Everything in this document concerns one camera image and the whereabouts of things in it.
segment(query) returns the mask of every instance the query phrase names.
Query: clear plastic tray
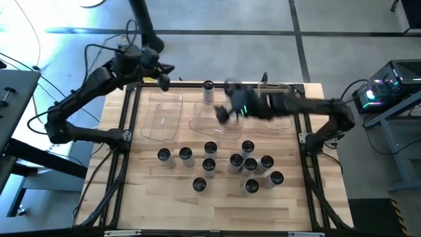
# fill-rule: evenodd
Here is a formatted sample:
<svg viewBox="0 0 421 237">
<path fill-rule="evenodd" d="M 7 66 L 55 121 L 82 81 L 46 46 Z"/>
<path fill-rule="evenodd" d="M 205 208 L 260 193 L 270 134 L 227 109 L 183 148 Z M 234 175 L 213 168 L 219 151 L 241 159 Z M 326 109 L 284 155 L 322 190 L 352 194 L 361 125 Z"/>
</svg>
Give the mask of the clear plastic tray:
<svg viewBox="0 0 421 237">
<path fill-rule="evenodd" d="M 141 135 L 157 141 L 176 142 L 183 96 L 178 93 L 152 93 Z"/>
<path fill-rule="evenodd" d="M 201 134 L 215 138 L 238 139 L 241 137 L 244 119 L 235 115 L 229 119 L 228 124 L 221 126 L 215 115 L 214 105 L 207 105 L 202 99 L 196 101 L 189 127 Z"/>
</svg>

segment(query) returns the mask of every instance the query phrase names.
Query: metal cylinder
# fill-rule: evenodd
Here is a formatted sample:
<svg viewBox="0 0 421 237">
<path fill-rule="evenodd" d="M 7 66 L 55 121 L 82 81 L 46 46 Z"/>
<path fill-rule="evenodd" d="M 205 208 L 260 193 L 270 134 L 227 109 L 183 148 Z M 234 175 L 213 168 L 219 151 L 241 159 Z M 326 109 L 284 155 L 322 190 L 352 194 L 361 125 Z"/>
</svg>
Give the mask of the metal cylinder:
<svg viewBox="0 0 421 237">
<path fill-rule="evenodd" d="M 274 159 L 269 156 L 265 155 L 257 161 L 257 169 L 255 171 L 256 174 L 263 174 L 268 169 L 274 166 Z"/>
<path fill-rule="evenodd" d="M 214 177 L 215 176 L 215 170 L 216 170 L 216 163 L 213 159 L 205 159 L 203 161 L 203 169 L 205 170 L 206 177 Z"/>
<path fill-rule="evenodd" d="M 241 170 L 241 175 L 244 177 L 249 176 L 257 168 L 257 161 L 254 158 L 247 158 L 244 161 L 244 166 Z"/>
<path fill-rule="evenodd" d="M 235 174 L 243 166 L 243 157 L 238 154 L 233 154 L 230 158 L 230 164 L 228 165 L 228 172 Z"/>
<path fill-rule="evenodd" d="M 283 181 L 284 175 L 279 171 L 274 171 L 264 179 L 264 187 L 271 189 L 277 185 L 280 185 Z"/>
<path fill-rule="evenodd" d="M 250 157 L 250 154 L 255 150 L 255 144 L 252 141 L 244 141 L 241 145 L 241 156 L 243 159 Z"/>
<path fill-rule="evenodd" d="M 195 159 L 193 158 L 193 152 L 190 148 L 183 147 L 179 154 L 185 167 L 191 168 L 195 166 Z"/>
<path fill-rule="evenodd" d="M 254 179 L 249 179 L 244 182 L 241 186 L 241 193 L 244 196 L 254 194 L 259 190 L 259 183 Z"/>
<path fill-rule="evenodd" d="M 214 84 L 212 81 L 207 80 L 203 82 L 203 101 L 206 104 L 213 104 L 214 101 L 214 95 L 213 95 L 213 87 Z"/>
<path fill-rule="evenodd" d="M 174 156 L 171 155 L 171 152 L 169 149 L 166 149 L 166 148 L 160 149 L 158 151 L 158 159 L 168 169 L 172 169 L 176 166 L 176 160 L 174 159 Z"/>
<path fill-rule="evenodd" d="M 193 181 L 193 189 L 196 192 L 205 192 L 207 187 L 206 180 L 204 178 L 195 178 Z"/>
<path fill-rule="evenodd" d="M 218 147 L 214 142 L 207 142 L 205 144 L 205 159 L 214 159 L 216 160 L 216 152 Z"/>
</svg>

